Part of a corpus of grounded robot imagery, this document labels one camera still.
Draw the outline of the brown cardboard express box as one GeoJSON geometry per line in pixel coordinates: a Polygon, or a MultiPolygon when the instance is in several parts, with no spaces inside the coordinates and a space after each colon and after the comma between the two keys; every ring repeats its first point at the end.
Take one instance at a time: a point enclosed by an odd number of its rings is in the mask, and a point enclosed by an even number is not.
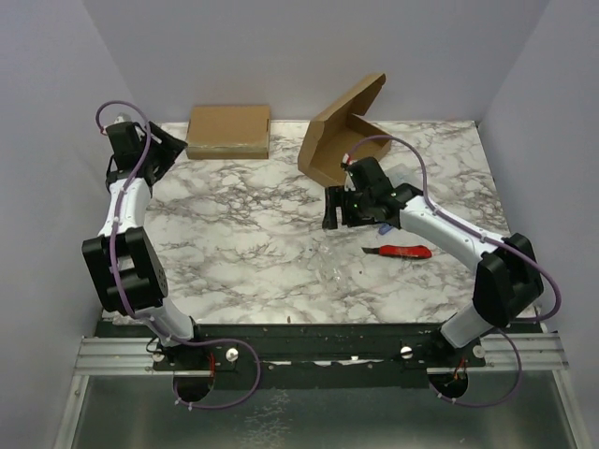
{"type": "Polygon", "coordinates": [[[342,185],[341,162],[346,154],[353,160],[368,156],[380,160],[389,152],[387,132],[364,119],[386,80],[384,73],[367,75],[312,118],[299,150],[301,173],[323,187],[342,185]],[[384,138],[361,143],[379,135],[384,138]]]}

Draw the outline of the red black utility knife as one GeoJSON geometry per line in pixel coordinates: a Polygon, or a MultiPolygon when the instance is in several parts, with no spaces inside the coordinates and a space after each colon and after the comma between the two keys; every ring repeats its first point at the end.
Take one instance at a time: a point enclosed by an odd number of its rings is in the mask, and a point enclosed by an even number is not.
{"type": "Polygon", "coordinates": [[[375,248],[362,247],[366,254],[375,254],[384,257],[403,258],[403,259],[430,259],[432,252],[424,245],[416,246],[397,246],[383,245],[375,248]]]}

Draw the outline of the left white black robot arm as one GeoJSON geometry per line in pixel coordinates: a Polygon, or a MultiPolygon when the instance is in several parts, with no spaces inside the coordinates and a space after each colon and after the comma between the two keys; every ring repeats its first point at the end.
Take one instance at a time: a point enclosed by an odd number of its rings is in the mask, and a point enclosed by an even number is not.
{"type": "Polygon", "coordinates": [[[81,250],[105,311],[141,321],[174,348],[183,367],[196,369],[206,360],[207,347],[195,338],[193,319],[168,298],[168,280],[144,229],[153,187],[172,168],[187,144],[155,123],[144,149],[146,132],[140,123],[120,122],[106,133],[113,149],[106,173],[109,212],[98,235],[81,250]]]}

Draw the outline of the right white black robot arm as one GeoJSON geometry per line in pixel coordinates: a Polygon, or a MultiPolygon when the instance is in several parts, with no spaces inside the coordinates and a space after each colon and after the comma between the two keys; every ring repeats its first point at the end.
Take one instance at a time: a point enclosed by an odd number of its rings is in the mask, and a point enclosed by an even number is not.
{"type": "Polygon", "coordinates": [[[533,246],[523,235],[504,238],[472,226],[426,198],[422,189],[389,177],[373,157],[348,166],[346,174],[344,185],[325,190],[323,228],[390,225],[449,253],[475,276],[471,302],[446,320],[430,343],[437,364],[455,363],[467,344],[508,326],[543,293],[533,246]]]}

